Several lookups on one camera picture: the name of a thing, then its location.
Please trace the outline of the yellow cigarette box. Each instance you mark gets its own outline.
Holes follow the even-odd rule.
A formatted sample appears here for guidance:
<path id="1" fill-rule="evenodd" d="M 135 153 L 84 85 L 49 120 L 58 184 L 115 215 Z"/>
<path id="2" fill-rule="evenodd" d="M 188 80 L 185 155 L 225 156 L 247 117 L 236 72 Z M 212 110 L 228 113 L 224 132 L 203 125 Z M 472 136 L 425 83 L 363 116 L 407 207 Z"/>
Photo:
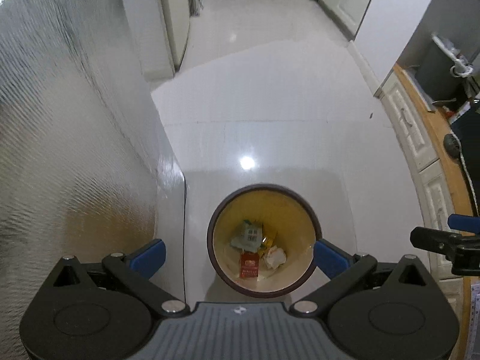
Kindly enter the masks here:
<path id="1" fill-rule="evenodd" d="M 262 228 L 262 242 L 257 251 L 260 257 L 263 257 L 273 247 L 277 233 L 275 229 L 269 227 Z"/>

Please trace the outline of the red cigarette pack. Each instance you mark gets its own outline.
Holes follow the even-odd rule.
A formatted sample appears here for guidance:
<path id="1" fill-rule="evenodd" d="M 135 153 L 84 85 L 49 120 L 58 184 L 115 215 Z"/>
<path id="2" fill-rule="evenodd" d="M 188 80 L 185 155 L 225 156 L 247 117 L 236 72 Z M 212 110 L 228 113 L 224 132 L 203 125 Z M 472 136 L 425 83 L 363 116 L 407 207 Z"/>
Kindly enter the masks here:
<path id="1" fill-rule="evenodd" d="M 260 269 L 260 256 L 258 253 L 243 252 L 240 256 L 240 273 L 243 279 L 257 278 Z"/>

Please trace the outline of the white orange wrapper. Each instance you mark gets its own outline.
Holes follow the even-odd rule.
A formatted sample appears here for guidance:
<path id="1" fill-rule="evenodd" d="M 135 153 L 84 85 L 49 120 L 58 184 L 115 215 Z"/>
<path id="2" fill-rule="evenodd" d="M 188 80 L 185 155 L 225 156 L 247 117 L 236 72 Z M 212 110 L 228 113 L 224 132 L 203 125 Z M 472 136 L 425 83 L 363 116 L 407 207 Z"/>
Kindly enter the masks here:
<path id="1" fill-rule="evenodd" d="M 283 248 L 275 245 L 264 254 L 263 259 L 267 269 L 276 270 L 287 262 L 287 254 Z"/>

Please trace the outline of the round brown waste basket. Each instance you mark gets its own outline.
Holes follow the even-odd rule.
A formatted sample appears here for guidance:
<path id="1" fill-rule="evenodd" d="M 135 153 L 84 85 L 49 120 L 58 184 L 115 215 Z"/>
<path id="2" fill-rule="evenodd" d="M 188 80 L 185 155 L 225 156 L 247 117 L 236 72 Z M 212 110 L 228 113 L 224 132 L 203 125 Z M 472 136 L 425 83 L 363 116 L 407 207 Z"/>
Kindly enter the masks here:
<path id="1" fill-rule="evenodd" d="M 322 238 L 308 202 L 276 184 L 253 184 L 228 195 L 207 231 L 208 257 L 234 291 L 255 298 L 283 297 L 315 271 L 313 246 Z"/>

